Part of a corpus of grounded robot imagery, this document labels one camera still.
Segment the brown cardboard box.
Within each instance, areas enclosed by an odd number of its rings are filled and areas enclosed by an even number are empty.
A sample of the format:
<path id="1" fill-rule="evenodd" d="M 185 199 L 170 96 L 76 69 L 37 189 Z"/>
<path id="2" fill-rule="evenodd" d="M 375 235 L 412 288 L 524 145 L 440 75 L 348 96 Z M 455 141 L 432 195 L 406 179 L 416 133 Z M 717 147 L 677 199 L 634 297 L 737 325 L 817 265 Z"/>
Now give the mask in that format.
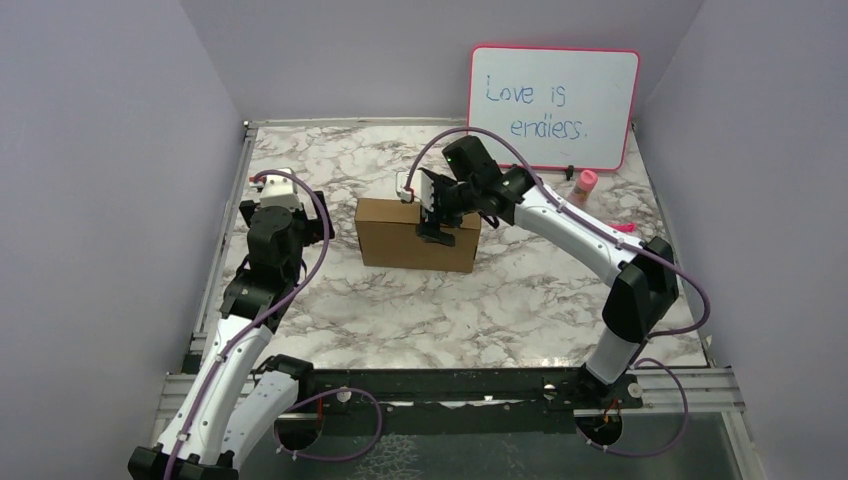
<path id="1" fill-rule="evenodd" d="M 360 198 L 354 223 L 362 262 L 369 267 L 470 273 L 474 269 L 482 220 L 464 217 L 460 226 L 445 227 L 453 247 L 427 242 L 416 233 L 420 208 L 397 200 Z"/>

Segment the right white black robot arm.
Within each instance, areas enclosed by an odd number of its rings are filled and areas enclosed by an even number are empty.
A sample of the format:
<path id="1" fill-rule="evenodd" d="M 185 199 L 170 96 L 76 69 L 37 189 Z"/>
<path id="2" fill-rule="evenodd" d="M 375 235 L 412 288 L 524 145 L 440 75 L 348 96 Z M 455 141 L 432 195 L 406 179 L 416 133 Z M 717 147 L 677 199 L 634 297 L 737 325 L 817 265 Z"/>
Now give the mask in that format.
<path id="1" fill-rule="evenodd" d="M 573 206 L 523 160 L 502 169 L 480 133 L 472 129 L 443 149 L 449 175 L 419 165 L 397 174 L 396 195 L 418 204 L 416 233 L 425 242 L 454 246 L 446 227 L 478 214 L 493 226 L 506 223 L 549 241 L 609 287 L 604 330 L 576 383 L 579 398 L 600 407 L 616 395 L 616 382 L 678 299 L 672 247 L 659 237 L 643 241 L 620 232 Z"/>

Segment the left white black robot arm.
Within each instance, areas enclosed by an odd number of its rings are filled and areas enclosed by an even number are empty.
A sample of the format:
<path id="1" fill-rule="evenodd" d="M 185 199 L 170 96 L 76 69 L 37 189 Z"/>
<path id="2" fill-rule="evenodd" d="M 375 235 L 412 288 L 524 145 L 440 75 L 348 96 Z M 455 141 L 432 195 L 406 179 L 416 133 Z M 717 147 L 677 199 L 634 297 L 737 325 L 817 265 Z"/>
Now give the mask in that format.
<path id="1" fill-rule="evenodd" d="M 283 315 L 314 275 L 305 247 L 328 247 L 335 236 L 322 191 L 311 195 L 308 217 L 294 193 L 243 201 L 247 253 L 226 286 L 210 350 L 175 418 L 154 446 L 138 447 L 128 461 L 134 479 L 236 479 L 272 416 L 313 401 L 312 365 L 297 360 L 274 371 L 244 402 L 238 399 L 256 360 Z"/>

